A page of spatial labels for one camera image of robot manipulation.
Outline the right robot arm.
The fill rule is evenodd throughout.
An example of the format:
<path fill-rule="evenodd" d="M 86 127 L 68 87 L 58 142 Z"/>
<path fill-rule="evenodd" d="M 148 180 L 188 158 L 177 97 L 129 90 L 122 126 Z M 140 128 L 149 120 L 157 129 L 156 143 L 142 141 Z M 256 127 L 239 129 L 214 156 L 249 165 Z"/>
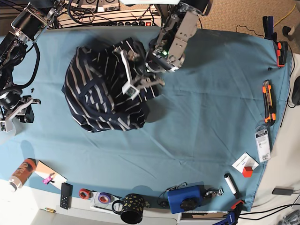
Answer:
<path fill-rule="evenodd" d="M 38 99 L 31 96 L 22 97 L 23 89 L 29 87 L 38 72 L 40 51 L 37 45 L 39 36 L 57 20 L 64 8 L 64 0 L 32 0 L 11 22 L 10 31 L 0 44 L 0 121 L 19 117 L 28 122 L 22 110 L 30 113 L 31 104 L 39 104 Z M 12 72 L 29 52 L 28 43 L 36 52 L 36 62 L 31 78 L 25 84 L 15 84 Z"/>

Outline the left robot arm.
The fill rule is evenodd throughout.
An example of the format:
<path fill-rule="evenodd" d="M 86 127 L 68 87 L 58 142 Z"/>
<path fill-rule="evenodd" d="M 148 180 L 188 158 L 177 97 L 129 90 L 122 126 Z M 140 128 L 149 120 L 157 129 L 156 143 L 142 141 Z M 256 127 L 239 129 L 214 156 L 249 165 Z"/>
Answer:
<path fill-rule="evenodd" d="M 123 94 L 135 98 L 144 88 L 165 85 L 156 74 L 182 67 L 188 40 L 196 33 L 200 16 L 209 14 L 212 3 L 211 0 L 181 0 L 168 11 L 163 27 L 150 41 L 148 50 L 139 41 L 134 41 L 129 50 L 114 49 L 121 56 L 126 71 Z"/>

